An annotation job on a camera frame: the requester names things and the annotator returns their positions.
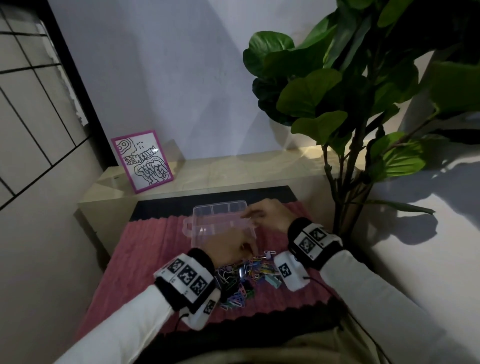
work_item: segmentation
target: cable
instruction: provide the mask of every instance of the cable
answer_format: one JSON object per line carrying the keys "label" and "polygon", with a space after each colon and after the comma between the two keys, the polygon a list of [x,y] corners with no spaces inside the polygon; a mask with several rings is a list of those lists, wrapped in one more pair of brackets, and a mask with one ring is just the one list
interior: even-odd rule
{"label": "cable", "polygon": [[179,328],[180,320],[182,320],[184,317],[188,317],[188,314],[183,314],[182,316],[179,317],[179,319],[177,320],[177,323],[175,324],[175,330],[174,331],[177,331],[177,329]]}
{"label": "cable", "polygon": [[[330,293],[332,296],[337,296],[337,294],[335,292],[333,292],[330,287],[328,287],[326,284],[320,282],[318,279],[315,279],[313,277],[302,277],[303,279],[310,279],[318,284],[320,284],[323,288],[325,288],[327,290],[328,293]],[[370,334],[368,333],[367,330],[365,330],[365,328],[360,324],[360,322],[357,320],[357,318],[353,315],[353,313],[350,311],[349,307],[347,305],[345,305],[346,309],[347,309],[347,312],[348,314],[350,315],[351,318],[353,318],[353,320],[357,323],[358,326],[361,327],[361,329],[363,330],[363,332],[365,334],[367,334],[367,336],[370,338],[370,340],[372,340],[372,342],[375,344],[375,346],[377,347],[378,350],[380,350],[380,352],[382,353],[382,355],[391,363],[392,361],[388,358],[388,356],[385,354],[385,352],[383,351],[382,347],[373,339],[373,337],[370,336]]]}

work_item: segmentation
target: white sleeve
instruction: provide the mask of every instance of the white sleeve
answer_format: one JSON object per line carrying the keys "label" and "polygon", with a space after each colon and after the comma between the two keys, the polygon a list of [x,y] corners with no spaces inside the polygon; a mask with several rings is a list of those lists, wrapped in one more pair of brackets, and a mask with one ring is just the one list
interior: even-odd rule
{"label": "white sleeve", "polygon": [[478,363],[420,307],[343,250],[320,270],[395,364]]}
{"label": "white sleeve", "polygon": [[55,363],[133,363],[172,314],[173,309],[160,290],[155,285],[148,286]]}

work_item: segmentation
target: clear plastic box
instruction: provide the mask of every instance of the clear plastic box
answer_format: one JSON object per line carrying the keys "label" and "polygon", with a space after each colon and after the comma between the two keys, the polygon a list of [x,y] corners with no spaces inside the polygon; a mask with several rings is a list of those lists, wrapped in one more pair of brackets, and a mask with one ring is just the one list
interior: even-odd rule
{"label": "clear plastic box", "polygon": [[183,221],[182,232],[192,238],[192,248],[202,246],[209,236],[223,233],[232,227],[243,229],[256,238],[250,220],[240,218],[246,208],[245,201],[195,206],[192,216]]}

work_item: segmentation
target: pink picture frame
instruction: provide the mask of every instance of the pink picture frame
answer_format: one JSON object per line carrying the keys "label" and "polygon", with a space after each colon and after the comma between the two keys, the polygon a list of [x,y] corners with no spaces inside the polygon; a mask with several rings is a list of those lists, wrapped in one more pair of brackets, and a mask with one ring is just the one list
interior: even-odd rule
{"label": "pink picture frame", "polygon": [[136,194],[173,181],[155,130],[111,139]]}

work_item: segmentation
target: pink towel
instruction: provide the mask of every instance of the pink towel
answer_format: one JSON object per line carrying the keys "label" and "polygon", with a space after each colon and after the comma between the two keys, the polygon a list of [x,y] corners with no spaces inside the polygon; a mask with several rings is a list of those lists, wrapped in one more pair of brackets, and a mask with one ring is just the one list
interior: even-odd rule
{"label": "pink towel", "polygon": [[[286,206],[296,215],[309,218],[301,202],[288,203]],[[132,221],[127,224],[75,336],[76,340],[152,284],[154,272],[175,256],[190,249],[190,239],[181,232],[185,218],[170,216]],[[262,228],[257,228],[255,232],[261,252],[275,250],[280,253],[287,249],[288,240],[285,234]],[[309,274],[321,280],[317,271],[310,270]],[[265,281],[254,285],[254,289],[255,296],[246,301],[244,308],[225,311],[217,307],[209,323],[235,320],[256,313],[283,311],[288,307],[299,308],[307,304],[313,305],[317,301],[326,303],[331,296],[325,288],[314,282],[296,292],[290,292],[284,284],[275,289]],[[162,327],[161,332],[172,332],[177,320],[178,314],[173,315]],[[188,329],[180,322],[178,330]]]}

